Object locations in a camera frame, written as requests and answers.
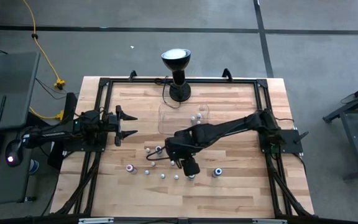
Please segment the black lamp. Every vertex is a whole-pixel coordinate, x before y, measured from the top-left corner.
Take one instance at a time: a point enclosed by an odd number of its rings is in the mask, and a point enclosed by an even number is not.
[[[165,66],[172,71],[173,83],[169,95],[177,102],[186,101],[191,95],[191,88],[185,81],[185,68],[189,64],[191,52],[186,49],[171,49],[161,55]]]

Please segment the gray floor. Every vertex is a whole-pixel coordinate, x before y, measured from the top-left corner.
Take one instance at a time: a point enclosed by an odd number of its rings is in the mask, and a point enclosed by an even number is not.
[[[39,25],[100,27],[257,28],[251,0],[28,0]],[[358,0],[260,0],[266,29],[358,30]],[[0,24],[31,25],[20,0],[0,0]],[[38,51],[31,32],[0,30],[0,49]],[[85,75],[166,75],[160,54],[190,49],[190,76],[266,77],[258,34],[39,32],[40,43],[66,90],[78,92]],[[295,124],[310,134],[303,140],[314,210],[325,218],[358,220],[358,180],[342,176],[357,170],[342,124],[321,119],[358,90],[358,36],[267,35],[274,76],[284,78]],[[55,78],[44,59],[38,78],[52,86]],[[64,100],[51,99],[35,87],[32,106],[51,116]],[[0,218],[40,215],[57,173],[44,168],[31,185],[39,200],[0,205]]]

